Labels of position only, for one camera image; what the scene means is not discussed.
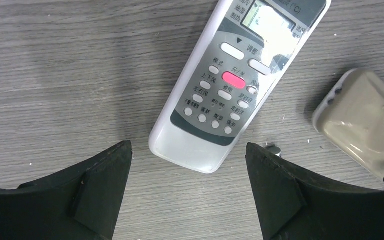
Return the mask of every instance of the wood grain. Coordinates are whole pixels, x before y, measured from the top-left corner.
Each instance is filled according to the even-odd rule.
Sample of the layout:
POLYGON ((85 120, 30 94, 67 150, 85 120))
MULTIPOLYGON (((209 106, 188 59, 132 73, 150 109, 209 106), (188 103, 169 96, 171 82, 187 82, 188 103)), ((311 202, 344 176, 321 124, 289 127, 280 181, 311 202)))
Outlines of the wood grain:
POLYGON ((248 142, 275 142, 293 163, 384 190, 310 124, 347 70, 368 68, 384 80, 384 0, 334 0, 216 173, 151 154, 148 135, 216 3, 0 0, 0 188, 131 140, 115 240, 262 239, 248 142))

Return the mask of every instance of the remote display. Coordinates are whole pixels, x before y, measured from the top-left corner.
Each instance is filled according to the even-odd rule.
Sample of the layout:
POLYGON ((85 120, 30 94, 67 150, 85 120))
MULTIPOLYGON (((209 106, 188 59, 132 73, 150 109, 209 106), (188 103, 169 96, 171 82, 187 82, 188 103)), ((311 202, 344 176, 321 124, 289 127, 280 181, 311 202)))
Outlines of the remote display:
POLYGON ((330 7, 220 0, 149 136, 158 157, 215 172, 330 7))

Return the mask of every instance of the white remote control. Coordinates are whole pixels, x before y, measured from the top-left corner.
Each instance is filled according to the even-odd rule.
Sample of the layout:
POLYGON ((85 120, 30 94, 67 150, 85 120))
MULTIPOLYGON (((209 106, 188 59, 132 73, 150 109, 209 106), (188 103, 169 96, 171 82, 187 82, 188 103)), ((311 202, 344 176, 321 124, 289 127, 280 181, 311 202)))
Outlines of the white remote control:
POLYGON ((220 0, 149 136, 152 153, 217 171, 330 5, 220 0))

